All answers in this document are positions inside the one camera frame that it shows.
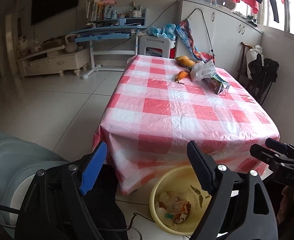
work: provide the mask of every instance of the pen holder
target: pen holder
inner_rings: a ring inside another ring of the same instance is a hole
[[[141,17],[142,11],[131,11],[131,16],[132,17]]]

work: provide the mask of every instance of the checkered tablecloth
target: checkered tablecloth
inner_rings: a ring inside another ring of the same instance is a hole
[[[205,81],[190,77],[174,82],[184,70],[175,60],[135,56],[111,96],[93,146],[108,145],[123,194],[138,189],[169,169],[189,164],[186,148],[194,140],[202,152],[231,170],[264,173],[267,166],[250,156],[254,143],[279,140],[271,118],[225,70],[218,74],[231,84],[216,95]]]

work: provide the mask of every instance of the cabinet leg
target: cabinet leg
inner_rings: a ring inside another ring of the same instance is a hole
[[[74,70],[74,73],[76,74],[76,76],[79,76],[79,74],[80,74],[80,69],[75,69],[75,70]]]

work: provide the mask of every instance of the white plastic bag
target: white plastic bag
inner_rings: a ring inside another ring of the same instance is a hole
[[[261,59],[262,59],[262,66],[263,66],[263,54],[262,54],[262,47],[260,45],[255,45],[254,49],[249,49],[248,52],[246,53],[246,60],[247,60],[247,74],[248,78],[252,80],[251,77],[251,72],[249,69],[249,63],[257,59],[257,55],[261,54]]]
[[[190,76],[192,81],[199,81],[203,78],[211,78],[217,74],[215,64],[213,60],[209,60],[207,63],[201,61],[200,63],[194,64]]]

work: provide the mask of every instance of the blue plastic bag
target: blue plastic bag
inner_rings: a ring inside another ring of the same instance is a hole
[[[176,40],[176,36],[173,34],[175,31],[176,25],[175,24],[167,24],[162,29],[157,29],[154,26],[149,27],[146,32],[150,36],[155,36],[158,38],[168,38],[171,41]]]

